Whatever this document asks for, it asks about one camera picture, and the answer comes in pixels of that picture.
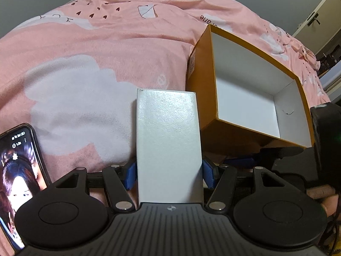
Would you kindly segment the white rectangular box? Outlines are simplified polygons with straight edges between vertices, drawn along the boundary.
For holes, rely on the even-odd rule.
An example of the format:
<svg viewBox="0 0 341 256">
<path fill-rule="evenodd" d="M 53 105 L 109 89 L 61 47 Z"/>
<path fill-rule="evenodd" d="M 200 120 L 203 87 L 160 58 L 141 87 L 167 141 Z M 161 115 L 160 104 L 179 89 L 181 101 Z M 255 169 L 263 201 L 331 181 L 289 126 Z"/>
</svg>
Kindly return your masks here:
<svg viewBox="0 0 341 256">
<path fill-rule="evenodd" d="M 139 89 L 136 101 L 139 201 L 202 203 L 202 153 L 195 93 Z"/>
</svg>

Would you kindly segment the pink cloud-print duvet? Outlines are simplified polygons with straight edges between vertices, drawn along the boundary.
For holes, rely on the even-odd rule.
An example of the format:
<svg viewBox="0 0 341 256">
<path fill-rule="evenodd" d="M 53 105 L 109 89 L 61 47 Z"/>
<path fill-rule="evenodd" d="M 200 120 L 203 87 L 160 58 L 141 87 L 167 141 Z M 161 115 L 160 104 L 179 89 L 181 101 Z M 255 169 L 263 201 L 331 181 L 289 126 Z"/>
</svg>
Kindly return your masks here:
<svg viewBox="0 0 341 256">
<path fill-rule="evenodd" d="M 293 71 L 310 105 L 328 100 L 315 55 L 234 0 L 77 0 L 1 39 L 1 130 L 31 123 L 53 180 L 126 162 L 136 89 L 183 90 L 207 20 Z"/>
</svg>

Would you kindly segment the orange cardboard storage box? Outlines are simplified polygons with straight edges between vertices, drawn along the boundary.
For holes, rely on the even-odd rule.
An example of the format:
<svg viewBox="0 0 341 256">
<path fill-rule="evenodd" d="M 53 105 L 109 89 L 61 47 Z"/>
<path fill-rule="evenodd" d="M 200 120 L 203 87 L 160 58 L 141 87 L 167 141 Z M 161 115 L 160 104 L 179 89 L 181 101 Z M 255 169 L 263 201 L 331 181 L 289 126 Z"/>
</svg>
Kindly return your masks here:
<svg viewBox="0 0 341 256">
<path fill-rule="evenodd" d="M 258 47 L 208 25 L 188 60 L 201 145 L 226 156 L 263 147 L 314 144 L 306 95 L 296 75 Z"/>
</svg>

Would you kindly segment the black smartphone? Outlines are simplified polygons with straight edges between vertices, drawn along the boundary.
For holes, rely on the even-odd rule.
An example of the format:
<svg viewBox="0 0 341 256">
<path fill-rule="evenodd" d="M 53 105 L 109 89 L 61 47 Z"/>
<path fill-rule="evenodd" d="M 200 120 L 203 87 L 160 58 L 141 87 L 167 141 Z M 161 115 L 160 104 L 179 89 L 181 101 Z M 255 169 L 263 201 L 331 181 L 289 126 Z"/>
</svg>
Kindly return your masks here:
<svg viewBox="0 0 341 256">
<path fill-rule="evenodd" d="M 33 127 L 20 124 L 1 134 L 1 230 L 14 251 L 24 248 L 17 210 L 50 184 Z"/>
</svg>

